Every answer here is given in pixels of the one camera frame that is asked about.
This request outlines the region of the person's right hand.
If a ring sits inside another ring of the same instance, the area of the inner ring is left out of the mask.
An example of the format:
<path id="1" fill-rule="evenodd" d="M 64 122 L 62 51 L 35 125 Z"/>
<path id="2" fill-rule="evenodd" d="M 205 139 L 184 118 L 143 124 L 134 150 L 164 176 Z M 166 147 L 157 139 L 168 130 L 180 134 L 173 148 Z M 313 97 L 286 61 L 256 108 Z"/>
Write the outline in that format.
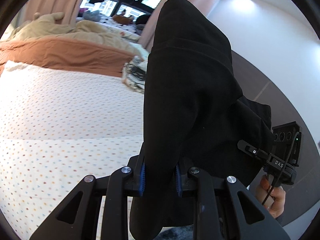
<path id="1" fill-rule="evenodd" d="M 282 186 L 271 189 L 268 176 L 263 175 L 255 189 L 255 197 L 273 218 L 279 218 L 284 212 L 286 192 Z"/>

